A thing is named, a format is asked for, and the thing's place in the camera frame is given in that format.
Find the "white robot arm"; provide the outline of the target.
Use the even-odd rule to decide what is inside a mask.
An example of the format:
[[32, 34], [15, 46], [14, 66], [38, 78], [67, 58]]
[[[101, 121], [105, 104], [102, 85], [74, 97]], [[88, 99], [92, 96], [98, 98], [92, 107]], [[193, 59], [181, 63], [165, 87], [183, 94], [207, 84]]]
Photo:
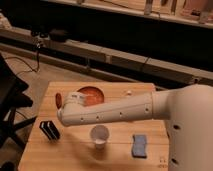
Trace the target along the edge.
[[57, 117], [62, 125], [137, 120], [170, 122], [168, 171], [213, 171], [213, 87], [194, 84], [92, 106], [71, 92]]

